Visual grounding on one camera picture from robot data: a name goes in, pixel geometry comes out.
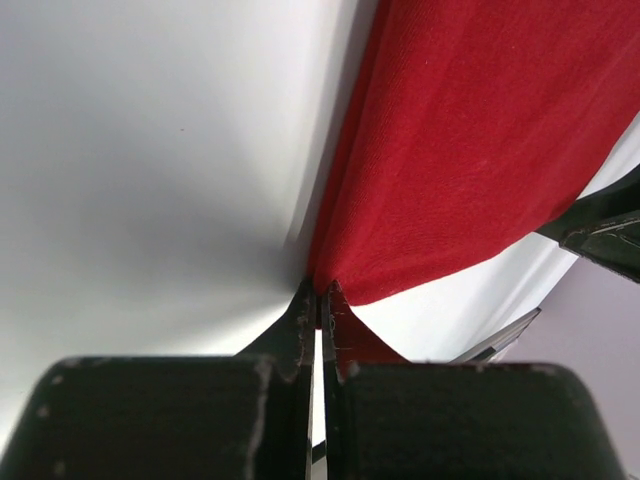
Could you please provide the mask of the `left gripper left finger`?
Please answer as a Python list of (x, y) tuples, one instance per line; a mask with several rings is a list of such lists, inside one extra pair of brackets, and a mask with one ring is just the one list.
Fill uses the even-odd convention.
[(5, 479), (306, 479), (316, 297), (232, 356), (54, 363), (1, 459)]

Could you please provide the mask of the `dark red t shirt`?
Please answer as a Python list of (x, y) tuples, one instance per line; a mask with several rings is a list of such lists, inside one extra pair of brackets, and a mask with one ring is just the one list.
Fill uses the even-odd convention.
[(635, 1), (379, 3), (308, 273), (366, 305), (559, 217), (639, 111)]

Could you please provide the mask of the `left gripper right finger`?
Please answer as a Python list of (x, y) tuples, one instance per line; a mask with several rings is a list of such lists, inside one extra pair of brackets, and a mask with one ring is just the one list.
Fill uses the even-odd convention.
[(549, 363), (416, 363), (351, 310), (319, 304), (332, 479), (623, 479), (598, 408)]

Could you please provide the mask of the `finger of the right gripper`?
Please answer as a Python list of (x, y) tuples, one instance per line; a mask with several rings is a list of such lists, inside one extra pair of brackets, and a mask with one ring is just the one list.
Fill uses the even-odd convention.
[(639, 169), (576, 200), (539, 234), (634, 283), (639, 282)]

